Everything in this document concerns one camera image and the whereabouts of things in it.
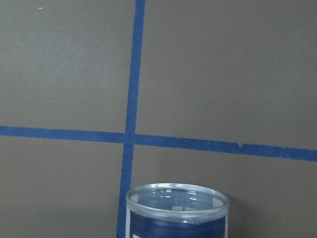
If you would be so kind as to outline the white blue tennis ball can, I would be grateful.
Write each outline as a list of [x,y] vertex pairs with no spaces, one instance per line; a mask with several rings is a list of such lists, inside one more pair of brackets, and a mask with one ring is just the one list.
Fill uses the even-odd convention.
[[225,238],[229,199],[198,185],[155,183],[126,194],[127,238]]

